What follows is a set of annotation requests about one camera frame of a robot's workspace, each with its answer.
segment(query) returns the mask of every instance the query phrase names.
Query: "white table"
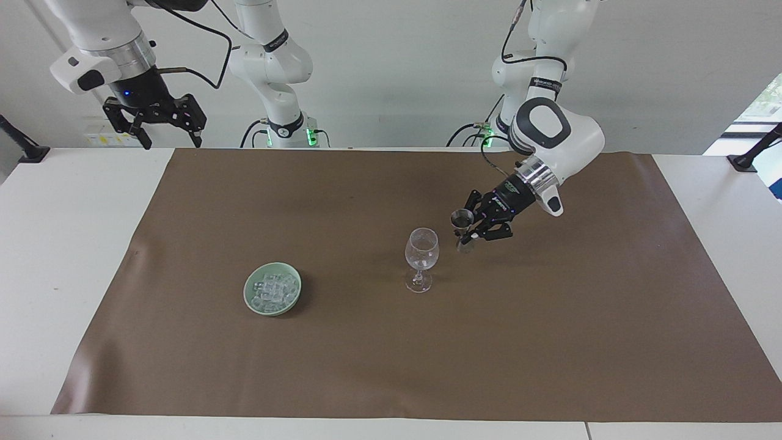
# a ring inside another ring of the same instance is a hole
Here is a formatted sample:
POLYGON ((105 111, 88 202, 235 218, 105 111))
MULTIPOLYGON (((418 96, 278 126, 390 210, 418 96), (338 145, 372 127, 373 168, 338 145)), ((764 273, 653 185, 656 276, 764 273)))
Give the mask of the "white table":
MULTIPOLYGON (((172 153, 53 150, 0 186, 0 438, 782 438, 782 424, 48 416, 172 153)), ((655 159, 780 374, 782 205, 724 158, 655 159)))

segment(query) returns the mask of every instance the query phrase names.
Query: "black pole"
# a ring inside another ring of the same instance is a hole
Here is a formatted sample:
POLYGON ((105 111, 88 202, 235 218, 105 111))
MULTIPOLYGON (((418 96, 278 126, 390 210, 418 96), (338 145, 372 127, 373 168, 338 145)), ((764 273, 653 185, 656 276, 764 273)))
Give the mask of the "black pole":
POLYGON ((782 138, 782 122, 780 122, 773 130, 767 135, 763 136, 755 146, 752 147, 747 153, 741 156, 728 156, 730 163, 736 168, 736 171, 741 172, 758 172, 755 167, 752 166, 752 162, 760 153, 766 151, 771 145, 776 142, 777 139, 782 138))
POLYGON ((51 148, 39 146, 0 114, 0 128, 24 151, 20 164, 40 164, 51 148))

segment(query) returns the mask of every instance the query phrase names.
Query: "clear glass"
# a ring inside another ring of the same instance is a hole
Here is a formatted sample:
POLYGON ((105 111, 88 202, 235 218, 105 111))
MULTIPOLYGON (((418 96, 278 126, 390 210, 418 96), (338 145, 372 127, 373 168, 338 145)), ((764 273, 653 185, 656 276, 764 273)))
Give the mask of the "clear glass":
POLYGON ((432 288, 432 274, 429 271, 439 258, 437 234, 429 228, 418 228, 410 234, 404 256, 412 268, 405 276, 407 288, 422 294, 432 288))

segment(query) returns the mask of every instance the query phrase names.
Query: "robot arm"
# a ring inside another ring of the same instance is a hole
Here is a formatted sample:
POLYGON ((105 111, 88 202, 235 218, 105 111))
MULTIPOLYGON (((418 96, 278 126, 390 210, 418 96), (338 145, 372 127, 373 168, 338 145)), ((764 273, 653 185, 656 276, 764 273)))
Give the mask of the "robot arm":
POLYGON ((588 32, 598 4, 537 0, 529 24, 536 51, 522 52, 518 58, 529 61, 509 62, 518 54, 503 54, 494 64, 495 81, 506 91, 494 127, 508 137, 513 150, 528 158, 517 162, 514 173, 491 192, 472 192, 465 210, 460 210, 470 214, 474 225, 472 230, 457 231, 462 245, 478 238, 512 236, 510 222, 535 202, 555 217, 562 215, 559 186, 603 150, 605 137, 597 122, 556 103, 573 51, 588 32))
POLYGON ((301 111, 289 86, 312 76, 312 59, 297 45, 285 26, 276 0, 235 0, 245 33, 259 44, 233 51, 228 66, 258 93, 267 111, 272 146, 308 147, 315 121, 301 111))
MULTIPOLYGON (((206 116, 196 98, 174 99, 155 65, 155 53, 131 15, 142 0, 45 0, 65 24, 74 47, 51 67, 57 81, 73 93, 108 85, 115 97, 103 110, 118 132, 138 138, 149 149, 152 140, 142 124, 171 124, 188 132, 196 147, 206 116), (128 121, 123 112, 133 119, 128 121)), ((156 0, 171 9, 196 11, 206 0, 156 0)))

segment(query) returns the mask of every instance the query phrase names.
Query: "blue object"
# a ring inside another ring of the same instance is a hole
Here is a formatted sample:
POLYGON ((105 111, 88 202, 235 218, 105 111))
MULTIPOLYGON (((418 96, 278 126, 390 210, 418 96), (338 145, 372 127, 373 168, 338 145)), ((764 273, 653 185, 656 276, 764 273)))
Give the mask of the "blue object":
POLYGON ((771 192, 777 196, 777 199, 782 200, 782 179, 777 180, 777 183, 771 185, 771 192))

